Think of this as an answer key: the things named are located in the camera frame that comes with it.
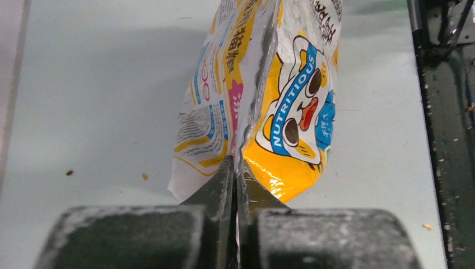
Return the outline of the white yellow pet food bag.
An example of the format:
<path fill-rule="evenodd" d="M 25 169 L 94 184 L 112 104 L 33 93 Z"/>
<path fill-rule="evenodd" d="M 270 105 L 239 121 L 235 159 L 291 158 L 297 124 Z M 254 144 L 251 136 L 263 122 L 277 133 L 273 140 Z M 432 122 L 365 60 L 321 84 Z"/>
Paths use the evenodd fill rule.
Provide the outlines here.
<path fill-rule="evenodd" d="M 281 202 L 321 176 L 336 115 L 341 1 L 221 1 L 178 116 L 168 189 L 183 202 L 225 157 Z"/>

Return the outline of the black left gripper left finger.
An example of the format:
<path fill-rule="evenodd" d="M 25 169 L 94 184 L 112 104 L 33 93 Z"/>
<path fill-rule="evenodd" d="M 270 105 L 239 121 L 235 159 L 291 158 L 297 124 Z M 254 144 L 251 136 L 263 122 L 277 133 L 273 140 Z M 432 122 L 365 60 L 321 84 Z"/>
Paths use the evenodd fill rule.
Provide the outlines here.
<path fill-rule="evenodd" d="M 177 206 L 80 206 L 62 213 L 36 268 L 234 268 L 234 162 Z"/>

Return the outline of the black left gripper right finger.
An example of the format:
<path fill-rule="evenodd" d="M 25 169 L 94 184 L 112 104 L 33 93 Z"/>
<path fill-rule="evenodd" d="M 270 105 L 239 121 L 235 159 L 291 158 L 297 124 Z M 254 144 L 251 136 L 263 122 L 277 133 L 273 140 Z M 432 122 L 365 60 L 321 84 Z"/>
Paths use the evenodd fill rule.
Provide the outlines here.
<path fill-rule="evenodd" d="M 236 187 L 239 268 L 421 268 L 404 226 L 388 211 L 289 208 L 247 163 Z"/>

